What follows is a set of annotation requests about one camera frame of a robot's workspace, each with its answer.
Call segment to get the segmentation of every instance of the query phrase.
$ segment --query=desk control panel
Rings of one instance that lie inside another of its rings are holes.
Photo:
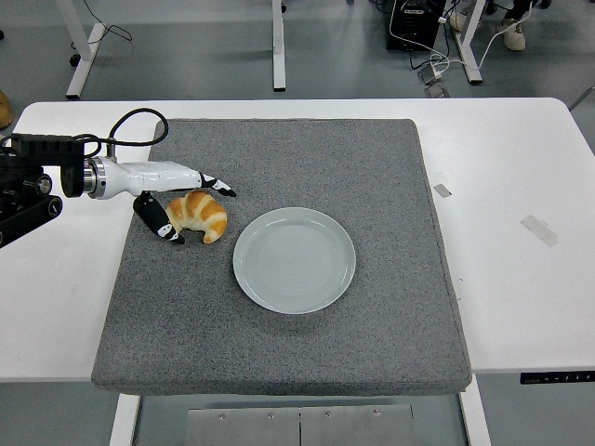
[[[595,371],[539,372],[521,374],[521,384],[559,384],[595,382]]]

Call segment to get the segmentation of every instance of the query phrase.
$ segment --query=robotic arm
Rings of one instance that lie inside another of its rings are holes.
[[[113,138],[115,130],[138,112],[157,114],[164,122],[164,133],[154,141],[123,142]],[[115,126],[110,138],[92,135],[59,137],[13,134],[0,140],[0,248],[56,218],[62,210],[60,197],[50,195],[52,180],[44,165],[60,167],[60,182],[68,198],[83,193],[107,200],[128,192],[138,198],[134,210],[156,235],[174,243],[184,243],[176,234],[164,208],[151,196],[152,191],[210,188],[225,196],[235,192],[224,182],[181,164],[171,162],[117,163],[114,145],[146,146],[159,142],[168,132],[167,121],[152,109],[128,113]],[[4,147],[12,139],[10,148]],[[98,148],[85,154],[85,144],[97,142]],[[108,144],[108,156],[95,156],[100,143]]]

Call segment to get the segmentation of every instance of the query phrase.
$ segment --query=table leg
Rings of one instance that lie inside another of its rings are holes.
[[[281,0],[272,0],[272,87],[285,91],[285,45]]]
[[[482,82],[482,75],[480,69],[473,56],[471,50],[471,40],[477,30],[477,25],[482,17],[483,8],[485,7],[485,0],[477,0],[471,7],[469,7],[469,14],[465,21],[465,26],[462,33],[455,33],[456,46],[458,46],[458,52],[461,55],[461,60],[465,62],[465,73],[470,84],[480,84]]]
[[[140,397],[136,395],[120,394],[118,407],[113,419],[110,446],[130,446],[134,440],[137,425]]]
[[[491,446],[490,434],[485,423],[485,413],[483,413],[482,396],[475,374],[471,384],[464,392],[459,393],[458,397],[461,402],[469,446]]]
[[[66,22],[68,32],[73,39],[76,50],[81,55],[81,60],[76,67],[71,84],[66,92],[66,98],[79,99],[81,92],[85,86],[86,78],[88,77],[91,65],[95,59],[95,55],[99,50],[101,36],[104,32],[104,26],[101,23],[96,23],[93,27],[88,40],[85,36],[83,25],[76,14],[73,2],[71,0],[56,0],[56,5]]]

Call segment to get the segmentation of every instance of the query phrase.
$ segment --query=gray foam mat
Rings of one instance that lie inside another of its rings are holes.
[[[174,245],[133,216],[92,374],[139,395],[439,395],[469,358],[415,124],[408,120],[170,122],[151,160],[219,177],[229,217]],[[165,207],[182,192],[156,194]],[[328,214],[351,236],[353,281],[306,315],[268,311],[235,280],[234,245],[270,210]]]

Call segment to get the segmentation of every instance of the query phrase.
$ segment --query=white table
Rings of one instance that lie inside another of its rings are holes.
[[[452,192],[434,201],[473,372],[595,368],[595,158],[558,100],[40,103],[15,132],[105,137],[139,106],[167,118],[412,119],[430,185]],[[156,122],[135,116],[116,136],[151,139]],[[121,162],[147,156],[118,148]],[[65,200],[58,219],[0,250],[0,381],[89,379],[132,201]],[[557,244],[522,225],[528,216]]]

